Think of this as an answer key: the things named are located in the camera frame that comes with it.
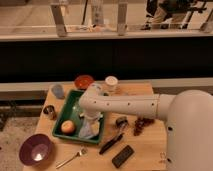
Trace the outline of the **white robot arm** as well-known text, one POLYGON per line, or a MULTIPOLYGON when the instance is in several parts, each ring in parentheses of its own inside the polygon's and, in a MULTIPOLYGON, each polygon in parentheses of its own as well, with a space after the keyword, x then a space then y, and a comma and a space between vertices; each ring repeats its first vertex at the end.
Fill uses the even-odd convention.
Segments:
POLYGON ((213 95, 186 90, 177 95, 103 96, 93 83, 79 100, 85 117, 100 112, 142 115, 166 122, 167 171, 213 171, 213 95))

